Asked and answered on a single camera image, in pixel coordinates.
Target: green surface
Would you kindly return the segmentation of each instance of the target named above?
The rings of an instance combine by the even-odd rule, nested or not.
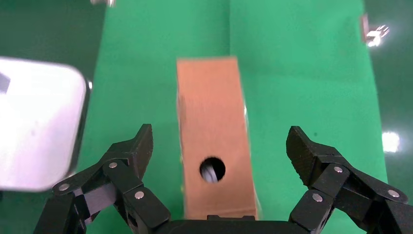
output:
[[[176,58],[231,54],[240,62],[263,219],[287,220],[306,190],[285,153],[291,125],[386,181],[362,12],[359,0],[118,1],[107,11],[79,170],[151,123],[154,152],[144,182],[182,218]],[[113,208],[88,227],[115,230],[128,233]],[[325,233],[353,230],[361,232],[336,211]]]

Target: dark green floor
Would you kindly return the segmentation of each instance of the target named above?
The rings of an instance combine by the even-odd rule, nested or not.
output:
[[[367,0],[371,24],[387,24],[390,33],[379,48],[371,50],[384,132],[400,136],[396,153],[386,153],[390,184],[413,199],[413,1]]]
[[[72,32],[66,35],[87,40],[67,42],[71,51],[37,57],[40,52],[30,50],[37,48],[35,45],[22,50],[19,45],[24,44],[23,41],[8,37],[10,40],[6,42],[14,45],[17,52],[13,54],[10,47],[0,46],[0,55],[55,59],[75,65],[86,76],[93,76],[103,12],[90,11],[80,1],[76,2],[78,5],[74,8],[82,9],[83,17],[78,16],[79,21],[69,24],[77,27],[66,27]],[[405,27],[413,23],[407,12],[397,15],[398,11],[405,12],[407,6],[411,6],[410,1],[398,1],[391,6],[393,10],[374,4],[370,7],[367,2],[372,22],[394,19],[398,25],[401,20],[400,24]],[[26,12],[33,7],[9,7],[8,16],[13,16],[16,9]],[[363,4],[359,0],[311,3],[263,0],[260,4],[247,0],[231,4],[221,0],[119,0],[117,8],[107,11],[79,170],[95,163],[111,143],[131,138],[140,124],[152,123],[155,147],[144,182],[167,205],[173,218],[181,218],[175,60],[231,54],[240,62],[254,179],[264,219],[286,220],[305,191],[285,155],[287,131],[295,124],[302,126],[314,140],[336,146],[357,168],[386,180],[380,113],[383,130],[398,132],[402,138],[403,150],[386,154],[389,182],[412,197],[409,166],[413,160],[409,158],[412,149],[408,142],[413,130],[409,121],[413,109],[407,96],[412,87],[409,85],[411,58],[407,55],[412,47],[406,45],[401,49],[391,40],[395,35],[407,43],[407,38],[412,37],[391,27],[391,37],[385,46],[371,51],[372,70],[368,50],[360,43],[358,34],[358,16],[362,12]],[[65,40],[58,40],[60,34],[51,38],[60,45],[57,48],[65,48],[61,46],[66,45]],[[406,56],[398,57],[402,52]],[[160,171],[170,176],[165,178]],[[5,193],[0,203],[0,214],[6,214],[0,219],[0,233],[29,233],[46,196]],[[352,230],[355,225],[342,213],[335,212],[324,233]],[[128,228],[113,208],[100,213],[88,228],[88,233],[115,231],[128,233]]]

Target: screw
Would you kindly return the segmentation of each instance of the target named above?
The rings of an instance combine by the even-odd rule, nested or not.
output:
[[[343,169],[341,169],[340,167],[334,167],[334,171],[336,171],[338,173],[342,173]]]
[[[110,164],[109,164],[109,167],[110,168],[115,168],[117,166],[117,163],[116,162],[111,162]]]
[[[316,202],[322,202],[322,197],[319,194],[313,194],[313,199]]]
[[[62,184],[62,185],[59,186],[60,191],[65,191],[68,188],[69,188],[69,184]]]
[[[136,199],[141,199],[141,198],[143,198],[144,195],[145,194],[142,191],[139,191],[139,192],[135,193],[135,198]]]
[[[387,191],[392,197],[400,197],[400,194],[394,190]]]

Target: green table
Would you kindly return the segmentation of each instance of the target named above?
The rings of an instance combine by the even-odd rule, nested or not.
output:
[[[359,0],[118,1],[106,15],[79,170],[151,123],[154,151],[144,182],[172,218],[182,218],[176,59],[235,55],[263,219],[287,220],[306,190],[285,153],[291,125],[386,181],[374,76],[358,27],[362,13]],[[113,208],[88,227],[115,230],[128,228]],[[325,233],[353,230],[336,211]]]

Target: bright light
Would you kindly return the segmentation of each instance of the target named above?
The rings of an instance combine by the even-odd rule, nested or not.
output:
[[[381,135],[383,141],[383,151],[395,153],[399,150],[400,137],[394,132],[385,132]]]

